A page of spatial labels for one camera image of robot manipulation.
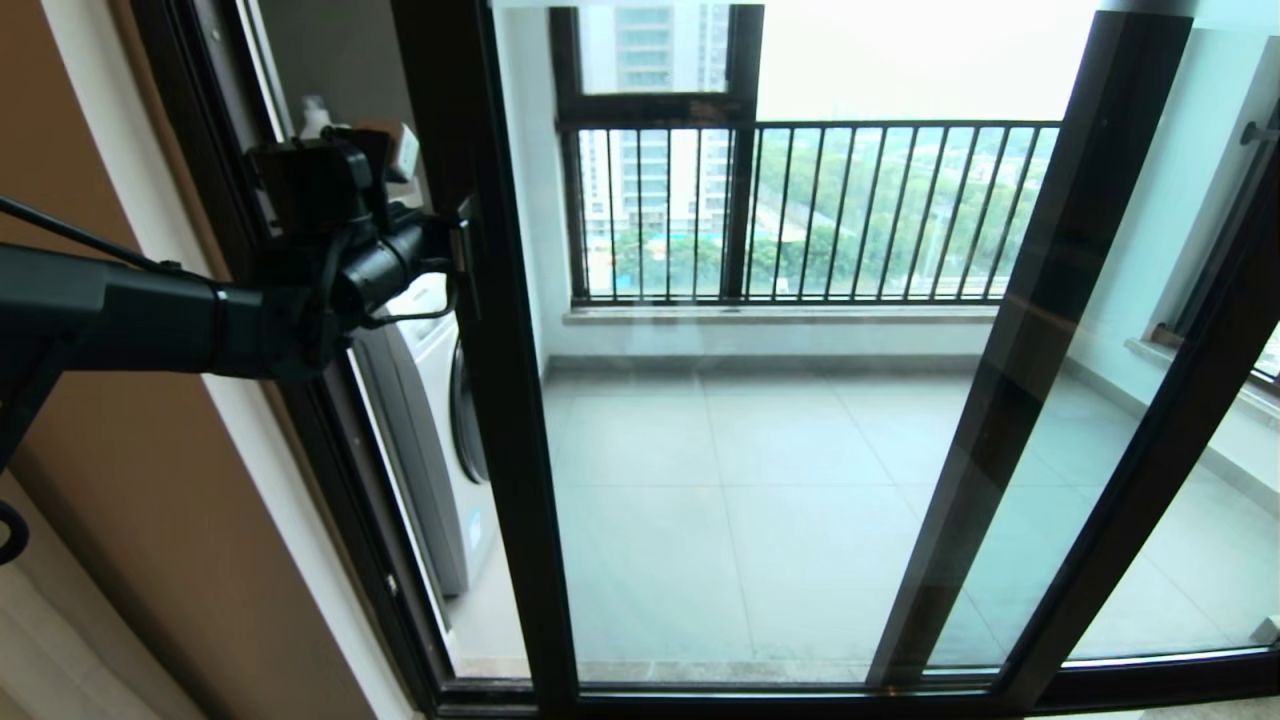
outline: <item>black metal railing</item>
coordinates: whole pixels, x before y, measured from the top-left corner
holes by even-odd
[[[568,131],[575,302],[998,301],[1059,126]]]

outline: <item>washing machine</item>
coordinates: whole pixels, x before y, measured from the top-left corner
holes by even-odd
[[[422,275],[387,304],[394,315],[444,306],[443,275]],[[392,469],[436,589],[472,587],[498,537],[458,323],[406,320],[357,337],[356,359]]]

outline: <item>gray floor tile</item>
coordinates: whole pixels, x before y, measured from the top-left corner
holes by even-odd
[[[1088,386],[1070,375],[1059,375],[1050,388],[1041,410],[1043,415],[1078,420],[1105,419],[1112,423],[1133,423],[1134,418],[1100,396]]]
[[[579,660],[751,660],[719,488],[556,495]]]
[[[1010,487],[964,589],[1005,650],[1053,580],[1089,507],[1070,487]]]
[[[548,384],[543,388],[543,418],[547,423],[547,450],[552,461],[559,451],[564,439],[568,421],[570,406],[573,404],[573,392],[564,383]]]
[[[1102,486],[1111,479],[1137,428],[1138,420],[1128,416],[1062,418],[1042,414],[1027,448],[1068,484]]]
[[[498,538],[476,578],[475,585],[456,598],[447,601],[444,612],[449,618],[449,652],[453,657],[493,661],[525,659],[525,641],[516,612],[516,593],[511,588],[511,570],[507,551]],[[479,667],[472,667],[474,674]],[[529,675],[527,666],[524,670]]]
[[[1044,462],[1034,452],[1024,452],[1021,457],[1018,459],[1018,468],[1014,469],[1014,477],[1009,479],[1010,488],[1028,487],[1028,486],[1069,486],[1066,478],[1061,473]],[[1088,493],[1080,495],[1080,497],[1088,497]]]
[[[873,386],[874,392],[845,389],[838,395],[895,482],[932,486],[964,407],[964,396],[954,384],[941,392],[890,395]]]
[[[824,374],[831,388],[844,396],[865,398],[923,397],[941,406],[964,407],[973,384],[972,373],[869,373],[828,372]]]
[[[692,370],[557,370],[554,382],[575,395],[701,395],[701,383]]]
[[[557,486],[719,483],[698,396],[577,396],[552,465]]]
[[[942,628],[942,634],[938,635],[938,644],[933,647],[929,665],[995,667],[1004,664],[1007,655],[1009,652],[991,634],[991,628],[987,626],[973,600],[961,591]]]
[[[876,484],[890,478],[835,395],[710,396],[724,484]]]
[[[708,396],[831,395],[831,387],[818,373],[805,370],[712,369],[700,373]]]
[[[933,502],[933,484],[924,483],[900,483],[897,486],[899,492],[902,493],[906,503],[922,523],[924,521],[924,515],[929,511],[929,503]]]
[[[1280,614],[1276,519],[1197,468],[1147,539],[1143,553],[1226,635],[1249,635]]]
[[[919,521],[897,488],[726,487],[758,660],[870,660]]]
[[[1194,652],[1226,637],[1164,573],[1138,557],[1071,651],[1074,659]]]

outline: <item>white wall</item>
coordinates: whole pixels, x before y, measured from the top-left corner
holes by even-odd
[[[1174,322],[1230,209],[1280,95],[1280,38],[1194,29],[1111,254],[1070,357],[1149,404],[1166,369],[1125,347]],[[1212,442],[1258,479],[1276,483],[1275,430],[1234,409]]]
[[[618,355],[978,355],[991,324],[986,316],[959,322],[937,318],[902,322],[854,318],[805,323],[786,319],[742,322],[719,318],[639,318],[621,322],[564,322],[570,309],[570,272],[564,186],[556,135],[556,92],[544,8],[497,12],[503,94],[511,131],[512,165],[520,205],[521,236],[529,256],[530,284],[536,286],[535,332],[539,360],[550,356]]]
[[[516,179],[520,240],[525,250],[525,282],[532,320],[538,372],[545,374],[550,355],[545,307],[561,302],[561,286],[548,265],[568,263],[564,236],[564,200],[559,173],[559,143],[553,128],[556,86],[550,74],[550,40],[547,10],[524,8],[494,12],[498,64],[511,142],[511,174]],[[547,68],[527,61],[545,56]],[[552,283],[548,274],[552,274]],[[568,302],[568,284],[563,286]]]

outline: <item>plastic bottle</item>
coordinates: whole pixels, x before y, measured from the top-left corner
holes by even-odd
[[[319,95],[302,96],[302,132],[298,133],[302,140],[317,138],[320,131],[333,124],[329,110],[324,106],[324,97]]]

